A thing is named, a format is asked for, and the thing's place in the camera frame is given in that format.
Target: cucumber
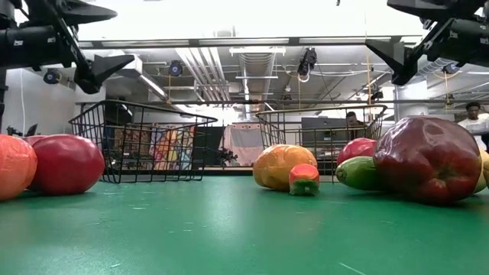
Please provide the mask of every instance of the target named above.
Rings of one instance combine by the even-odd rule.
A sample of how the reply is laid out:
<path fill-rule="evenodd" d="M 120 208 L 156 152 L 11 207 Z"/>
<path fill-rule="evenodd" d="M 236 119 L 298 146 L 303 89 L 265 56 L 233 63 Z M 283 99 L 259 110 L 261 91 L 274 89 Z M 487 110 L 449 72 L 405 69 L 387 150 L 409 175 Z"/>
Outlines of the cucumber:
<path fill-rule="evenodd" d="M 344 161 L 336 168 L 336 177 L 346 186 L 359 190 L 384 191 L 386 189 L 372 157 L 353 157 Z"/>

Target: black wire basket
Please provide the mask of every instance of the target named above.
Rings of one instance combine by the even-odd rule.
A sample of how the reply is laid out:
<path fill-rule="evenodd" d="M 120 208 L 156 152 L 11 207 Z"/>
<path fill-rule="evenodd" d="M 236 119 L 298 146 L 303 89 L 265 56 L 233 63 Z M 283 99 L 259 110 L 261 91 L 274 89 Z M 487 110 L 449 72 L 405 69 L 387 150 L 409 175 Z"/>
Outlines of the black wire basket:
<path fill-rule="evenodd" d="M 206 128 L 217 119 L 118 100 L 96 103 L 70 120 L 73 134 L 96 143 L 109 183 L 201 180 Z"/>
<path fill-rule="evenodd" d="M 334 181 L 336 161 L 340 150 L 355 138 L 377 140 L 381 135 L 382 121 L 387 110 L 385 105 L 358 105 L 334 108 L 302 108 L 259 112 L 256 114 L 261 128 L 264 148 L 275 144 L 294 144 L 309 149 L 316 157 L 318 171 L 322 176 L 330 175 Z M 318 114 L 334 112 L 340 118 L 312 118 L 309 126 L 287 122 L 288 115 L 303 116 L 305 113 Z M 345 120 L 349 112 L 356 112 L 365 123 L 351 126 Z"/>

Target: white shirt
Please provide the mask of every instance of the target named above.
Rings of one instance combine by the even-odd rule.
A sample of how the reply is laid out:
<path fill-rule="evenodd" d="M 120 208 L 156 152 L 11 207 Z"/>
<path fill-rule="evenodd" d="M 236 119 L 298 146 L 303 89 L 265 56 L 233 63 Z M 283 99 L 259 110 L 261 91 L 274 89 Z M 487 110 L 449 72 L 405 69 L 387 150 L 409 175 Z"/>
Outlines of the white shirt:
<path fill-rule="evenodd" d="M 489 114 L 480 114 L 478 116 L 478 119 L 476 120 L 471 120 L 466 118 L 463 121 L 460 121 L 458 125 L 467 129 L 467 131 L 471 133 L 476 131 L 484 131 L 484 130 L 489 131 Z M 480 148 L 482 148 L 483 150 L 487 150 L 486 144 L 482 142 L 482 136 L 476 135 L 474 136 L 474 139 Z"/>

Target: person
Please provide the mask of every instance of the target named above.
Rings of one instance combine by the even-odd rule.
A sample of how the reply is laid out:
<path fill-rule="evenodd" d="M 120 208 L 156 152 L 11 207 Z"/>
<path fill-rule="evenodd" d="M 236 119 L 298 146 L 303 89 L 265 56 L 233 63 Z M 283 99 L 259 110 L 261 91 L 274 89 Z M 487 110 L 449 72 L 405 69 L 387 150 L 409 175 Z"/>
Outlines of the person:
<path fill-rule="evenodd" d="M 487 140 L 489 138 L 489 114 L 479 114 L 481 105 L 478 102 L 470 102 L 465 106 L 467 118 L 458 124 L 474 135 L 477 145 L 483 150 L 487 150 Z"/>
<path fill-rule="evenodd" d="M 346 114 L 346 123 L 351 128 L 355 128 L 355 130 L 350 131 L 349 140 L 352 141 L 355 138 L 363 138 L 364 134 L 364 126 L 365 123 L 361 122 L 357 119 L 357 114 L 355 112 L 348 112 Z"/>

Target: green tabletop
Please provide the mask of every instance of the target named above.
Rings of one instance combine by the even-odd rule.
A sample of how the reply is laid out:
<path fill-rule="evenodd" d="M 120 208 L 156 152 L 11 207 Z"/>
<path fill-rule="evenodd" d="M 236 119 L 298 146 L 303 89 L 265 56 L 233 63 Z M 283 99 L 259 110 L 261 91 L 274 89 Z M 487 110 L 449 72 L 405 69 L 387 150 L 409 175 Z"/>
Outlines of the green tabletop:
<path fill-rule="evenodd" d="M 436 208 L 324 183 L 317 197 L 249 176 L 98 183 L 0 204 L 0 274 L 487 275 L 489 192 Z"/>

